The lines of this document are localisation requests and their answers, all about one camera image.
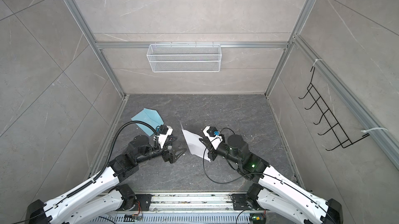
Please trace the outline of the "white letter paper blue border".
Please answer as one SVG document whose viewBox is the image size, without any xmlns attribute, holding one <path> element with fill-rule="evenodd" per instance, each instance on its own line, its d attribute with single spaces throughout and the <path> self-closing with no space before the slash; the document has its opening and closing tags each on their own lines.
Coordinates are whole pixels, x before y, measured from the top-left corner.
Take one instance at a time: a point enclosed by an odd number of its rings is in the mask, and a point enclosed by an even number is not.
<svg viewBox="0 0 399 224">
<path fill-rule="evenodd" d="M 190 153 L 192 155 L 196 155 L 196 156 L 210 162 L 211 160 L 207 156 L 206 146 L 200 141 L 200 139 L 202 139 L 202 137 L 197 134 L 194 134 L 192 132 L 189 132 L 188 130 L 185 130 L 182 125 L 181 125 L 181 130 L 182 130 L 183 136 L 185 138 L 185 141 L 187 143 Z"/>
</svg>

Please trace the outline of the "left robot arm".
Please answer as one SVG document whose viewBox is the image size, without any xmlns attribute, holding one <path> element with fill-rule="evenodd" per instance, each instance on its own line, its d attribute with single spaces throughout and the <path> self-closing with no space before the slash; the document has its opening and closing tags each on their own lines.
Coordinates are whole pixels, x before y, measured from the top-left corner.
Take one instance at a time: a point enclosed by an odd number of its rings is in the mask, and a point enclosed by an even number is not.
<svg viewBox="0 0 399 224">
<path fill-rule="evenodd" d="M 101 173 L 87 179 L 77 187 L 56 198 L 43 202 L 36 200 L 27 208 L 26 224 L 84 223 L 114 210 L 138 209 L 137 197 L 123 181 L 139 170 L 139 164 L 156 157 L 164 162 L 176 162 L 186 151 L 173 149 L 177 140 L 165 136 L 166 143 L 150 145 L 148 136 L 136 136 L 124 150 L 106 165 Z"/>
</svg>

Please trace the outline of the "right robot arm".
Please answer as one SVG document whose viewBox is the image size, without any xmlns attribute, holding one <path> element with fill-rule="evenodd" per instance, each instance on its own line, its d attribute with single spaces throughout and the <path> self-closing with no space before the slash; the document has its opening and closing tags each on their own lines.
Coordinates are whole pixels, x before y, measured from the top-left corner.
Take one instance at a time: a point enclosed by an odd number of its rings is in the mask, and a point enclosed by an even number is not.
<svg viewBox="0 0 399 224">
<path fill-rule="evenodd" d="M 246 193 L 252 209 L 271 210 L 296 224 L 341 224 L 342 205 L 325 200 L 293 183 L 261 157 L 250 152 L 248 143 L 240 135 L 200 138 L 205 148 L 202 157 L 214 160 L 221 156 L 237 165 L 241 178 L 253 181 Z"/>
</svg>

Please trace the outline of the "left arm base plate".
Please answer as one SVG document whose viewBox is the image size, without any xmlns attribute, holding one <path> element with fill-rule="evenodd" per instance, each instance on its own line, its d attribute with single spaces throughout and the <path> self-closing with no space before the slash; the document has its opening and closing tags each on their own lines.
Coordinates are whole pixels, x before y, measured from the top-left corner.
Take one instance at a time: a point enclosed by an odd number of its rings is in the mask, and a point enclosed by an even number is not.
<svg viewBox="0 0 399 224">
<path fill-rule="evenodd" d="M 137 194 L 134 200 L 128 200 L 127 205 L 123 207 L 125 211 L 149 211 L 151 205 L 151 194 Z"/>
</svg>

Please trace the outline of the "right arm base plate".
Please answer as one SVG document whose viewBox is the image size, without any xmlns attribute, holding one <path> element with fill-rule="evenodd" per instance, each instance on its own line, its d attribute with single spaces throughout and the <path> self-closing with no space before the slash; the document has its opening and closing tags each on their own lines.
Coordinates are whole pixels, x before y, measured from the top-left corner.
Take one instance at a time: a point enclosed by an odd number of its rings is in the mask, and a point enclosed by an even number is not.
<svg viewBox="0 0 399 224">
<path fill-rule="evenodd" d="M 234 210 L 253 210 L 250 198 L 246 194 L 234 193 L 230 195 Z"/>
</svg>

